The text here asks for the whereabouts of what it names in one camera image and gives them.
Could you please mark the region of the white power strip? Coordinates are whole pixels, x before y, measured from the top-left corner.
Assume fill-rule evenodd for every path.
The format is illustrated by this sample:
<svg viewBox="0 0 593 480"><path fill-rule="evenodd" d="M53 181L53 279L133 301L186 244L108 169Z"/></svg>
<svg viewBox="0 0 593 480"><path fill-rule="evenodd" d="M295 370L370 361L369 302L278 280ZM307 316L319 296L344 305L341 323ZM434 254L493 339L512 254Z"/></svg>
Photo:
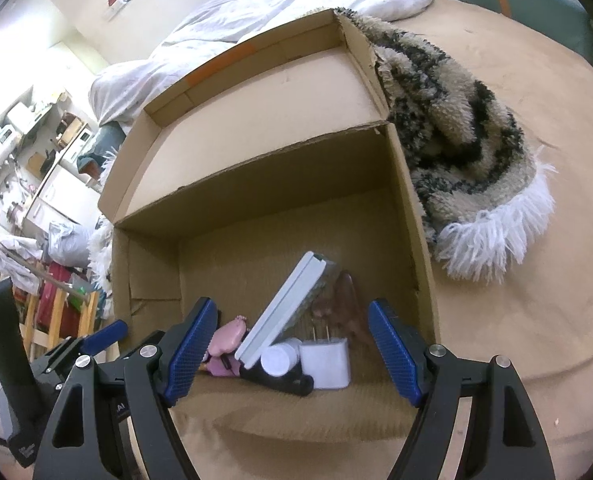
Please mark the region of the white power strip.
<svg viewBox="0 0 593 480"><path fill-rule="evenodd" d="M316 252L306 252L258 317L234 357L246 370L298 323L303 313L336 281L339 266Z"/></svg>

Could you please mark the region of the wooden drying rack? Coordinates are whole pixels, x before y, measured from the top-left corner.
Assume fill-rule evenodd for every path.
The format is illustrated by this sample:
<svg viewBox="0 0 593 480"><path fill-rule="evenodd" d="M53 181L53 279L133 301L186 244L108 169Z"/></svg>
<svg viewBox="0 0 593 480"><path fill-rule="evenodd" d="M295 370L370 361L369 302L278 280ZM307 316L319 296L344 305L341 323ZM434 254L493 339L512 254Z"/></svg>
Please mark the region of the wooden drying rack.
<svg viewBox="0 0 593 480"><path fill-rule="evenodd" d="M0 229L0 282L11 285L25 353L54 348L95 331L101 292L77 269L51 262L45 245Z"/></svg>

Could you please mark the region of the grey stuffed bag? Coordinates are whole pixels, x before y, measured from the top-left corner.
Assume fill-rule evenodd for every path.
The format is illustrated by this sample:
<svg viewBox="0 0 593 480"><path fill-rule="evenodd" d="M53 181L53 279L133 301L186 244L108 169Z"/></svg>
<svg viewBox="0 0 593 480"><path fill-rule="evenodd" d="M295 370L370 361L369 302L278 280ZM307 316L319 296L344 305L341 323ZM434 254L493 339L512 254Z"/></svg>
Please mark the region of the grey stuffed bag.
<svg viewBox="0 0 593 480"><path fill-rule="evenodd" d="M94 229L71 222L51 222L48 228L48 256L71 268L86 268L90 259L88 240Z"/></svg>

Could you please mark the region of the pink soft pouch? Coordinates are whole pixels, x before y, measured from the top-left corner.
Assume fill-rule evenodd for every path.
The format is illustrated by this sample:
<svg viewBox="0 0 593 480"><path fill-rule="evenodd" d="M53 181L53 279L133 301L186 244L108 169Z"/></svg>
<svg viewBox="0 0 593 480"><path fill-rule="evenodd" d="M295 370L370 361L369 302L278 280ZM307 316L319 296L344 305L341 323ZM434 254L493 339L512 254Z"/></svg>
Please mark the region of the pink soft pouch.
<svg viewBox="0 0 593 480"><path fill-rule="evenodd" d="M208 344L203 361L208 362L212 358L234 353L246 336L247 330L248 320L243 315L237 315L233 320L220 326Z"/></svg>

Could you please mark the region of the small pink rectangular block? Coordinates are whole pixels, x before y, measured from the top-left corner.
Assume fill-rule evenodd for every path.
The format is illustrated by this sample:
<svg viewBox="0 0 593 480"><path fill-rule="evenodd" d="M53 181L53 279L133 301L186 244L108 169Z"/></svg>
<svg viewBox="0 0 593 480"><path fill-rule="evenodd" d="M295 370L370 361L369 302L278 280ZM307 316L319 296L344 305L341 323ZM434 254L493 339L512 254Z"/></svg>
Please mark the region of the small pink rectangular block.
<svg viewBox="0 0 593 480"><path fill-rule="evenodd" d="M213 377L239 377L241 363L232 354L212 356L206 363L208 374Z"/></svg>

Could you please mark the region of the white kitchen cabinet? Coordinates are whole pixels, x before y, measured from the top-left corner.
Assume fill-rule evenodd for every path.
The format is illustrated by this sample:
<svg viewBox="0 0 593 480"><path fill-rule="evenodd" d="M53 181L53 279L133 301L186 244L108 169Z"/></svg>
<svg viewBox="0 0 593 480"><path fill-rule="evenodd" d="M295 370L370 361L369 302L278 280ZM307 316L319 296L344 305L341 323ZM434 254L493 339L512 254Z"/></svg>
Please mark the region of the white kitchen cabinet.
<svg viewBox="0 0 593 480"><path fill-rule="evenodd" d="M54 222L72 222L92 228L100 217L98 209L100 194L71 174L61 165L56 165L31 201L24 214L22 233L37 236L48 233Z"/></svg>

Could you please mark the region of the white pill bottle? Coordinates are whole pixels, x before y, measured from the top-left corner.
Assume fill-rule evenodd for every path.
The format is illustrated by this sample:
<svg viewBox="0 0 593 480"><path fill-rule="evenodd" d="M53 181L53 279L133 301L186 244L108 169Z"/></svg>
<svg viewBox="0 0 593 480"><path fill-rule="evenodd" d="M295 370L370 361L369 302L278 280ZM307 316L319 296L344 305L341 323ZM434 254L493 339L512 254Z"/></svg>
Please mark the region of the white pill bottle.
<svg viewBox="0 0 593 480"><path fill-rule="evenodd" d="M282 377L293 370L301 360L302 341L288 338L267 347L261 355L261 367L272 377Z"/></svg>

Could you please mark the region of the white washing machine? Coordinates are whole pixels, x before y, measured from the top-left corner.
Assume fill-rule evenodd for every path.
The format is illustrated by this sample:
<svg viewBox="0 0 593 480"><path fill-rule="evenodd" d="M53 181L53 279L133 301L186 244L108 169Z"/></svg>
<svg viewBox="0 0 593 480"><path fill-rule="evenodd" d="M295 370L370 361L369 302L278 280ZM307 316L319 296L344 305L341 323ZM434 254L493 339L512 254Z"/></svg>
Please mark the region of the white washing machine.
<svg viewBox="0 0 593 480"><path fill-rule="evenodd" d="M71 174L78 174L77 161L80 156L88 153L95 142L96 133L85 126L76 137L62 150L59 165L69 170Z"/></svg>

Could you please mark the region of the black cylindrical flashlight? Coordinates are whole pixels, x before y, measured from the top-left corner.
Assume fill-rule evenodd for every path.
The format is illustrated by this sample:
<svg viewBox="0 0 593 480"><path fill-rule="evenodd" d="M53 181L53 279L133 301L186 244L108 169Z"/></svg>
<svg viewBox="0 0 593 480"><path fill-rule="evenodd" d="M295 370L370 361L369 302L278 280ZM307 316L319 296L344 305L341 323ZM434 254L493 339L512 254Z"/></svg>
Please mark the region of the black cylindrical flashlight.
<svg viewBox="0 0 593 480"><path fill-rule="evenodd" d="M310 375L289 372L288 374L275 377L269 375L260 367L242 367L240 377L248 382L269 388L282 393L293 394L294 396L308 396L314 390L314 379Z"/></svg>

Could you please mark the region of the white power adapter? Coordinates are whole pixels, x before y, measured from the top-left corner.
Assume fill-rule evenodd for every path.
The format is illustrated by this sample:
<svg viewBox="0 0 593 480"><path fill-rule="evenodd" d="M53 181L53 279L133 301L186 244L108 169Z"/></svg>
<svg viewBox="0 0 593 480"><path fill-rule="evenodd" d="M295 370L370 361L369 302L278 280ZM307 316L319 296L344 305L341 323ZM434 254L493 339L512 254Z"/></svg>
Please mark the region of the white power adapter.
<svg viewBox="0 0 593 480"><path fill-rule="evenodd" d="M347 338L304 341L300 363L302 372L312 377L315 390L339 390L351 384Z"/></svg>

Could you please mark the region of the translucent brown hair claw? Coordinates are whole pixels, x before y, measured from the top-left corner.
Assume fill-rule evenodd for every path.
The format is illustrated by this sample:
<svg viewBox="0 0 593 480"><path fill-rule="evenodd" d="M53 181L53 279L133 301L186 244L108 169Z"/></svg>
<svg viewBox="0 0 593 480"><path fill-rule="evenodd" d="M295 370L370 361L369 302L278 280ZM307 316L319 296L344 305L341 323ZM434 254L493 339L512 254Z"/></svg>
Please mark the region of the translucent brown hair claw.
<svg viewBox="0 0 593 480"><path fill-rule="evenodd" d="M359 302L352 275L341 271L328 292L322 292L311 307L313 319L321 322L331 333L347 338L355 347L368 348L372 344L367 310Z"/></svg>

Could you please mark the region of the shaggy beige black rug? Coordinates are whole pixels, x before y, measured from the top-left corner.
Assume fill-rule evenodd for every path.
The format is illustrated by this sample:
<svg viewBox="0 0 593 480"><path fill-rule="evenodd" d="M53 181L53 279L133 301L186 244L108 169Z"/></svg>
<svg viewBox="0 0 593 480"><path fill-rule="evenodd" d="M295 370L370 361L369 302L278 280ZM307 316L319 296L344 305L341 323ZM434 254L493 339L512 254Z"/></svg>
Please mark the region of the shaggy beige black rug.
<svg viewBox="0 0 593 480"><path fill-rule="evenodd" d="M379 18L339 9L376 55L433 257L454 280L500 281L555 209L547 174L513 112L444 50Z"/></svg>

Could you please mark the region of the white duvet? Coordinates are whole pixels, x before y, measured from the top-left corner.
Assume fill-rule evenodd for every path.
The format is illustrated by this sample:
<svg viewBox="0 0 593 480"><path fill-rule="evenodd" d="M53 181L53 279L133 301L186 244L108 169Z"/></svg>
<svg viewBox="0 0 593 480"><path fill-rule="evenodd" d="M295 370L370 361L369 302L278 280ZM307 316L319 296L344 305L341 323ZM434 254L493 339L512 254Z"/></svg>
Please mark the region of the white duvet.
<svg viewBox="0 0 593 480"><path fill-rule="evenodd" d="M90 86L90 107L100 126L117 122L129 132L144 107L179 78L262 32L336 8L396 22L423 12L432 1L210 0L188 14L144 60L106 67Z"/></svg>

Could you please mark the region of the teal cushion with orange stripe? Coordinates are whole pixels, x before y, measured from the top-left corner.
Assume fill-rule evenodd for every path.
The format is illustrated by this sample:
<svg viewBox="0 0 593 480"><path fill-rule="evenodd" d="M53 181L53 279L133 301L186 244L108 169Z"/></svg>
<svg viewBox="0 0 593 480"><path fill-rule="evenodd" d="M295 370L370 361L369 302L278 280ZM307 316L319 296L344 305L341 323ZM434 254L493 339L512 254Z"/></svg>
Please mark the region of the teal cushion with orange stripe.
<svg viewBox="0 0 593 480"><path fill-rule="evenodd" d="M577 52L593 66L593 23L570 0L459 0L497 12Z"/></svg>

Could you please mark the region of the red white wall item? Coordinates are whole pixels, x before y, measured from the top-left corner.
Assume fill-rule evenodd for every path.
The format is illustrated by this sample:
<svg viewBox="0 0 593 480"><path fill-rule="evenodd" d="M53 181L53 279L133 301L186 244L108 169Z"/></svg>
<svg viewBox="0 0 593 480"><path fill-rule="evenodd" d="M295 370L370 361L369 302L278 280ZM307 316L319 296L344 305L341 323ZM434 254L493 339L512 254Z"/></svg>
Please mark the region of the red white wall item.
<svg viewBox="0 0 593 480"><path fill-rule="evenodd" d="M108 0L106 20L112 21L132 0Z"/></svg>

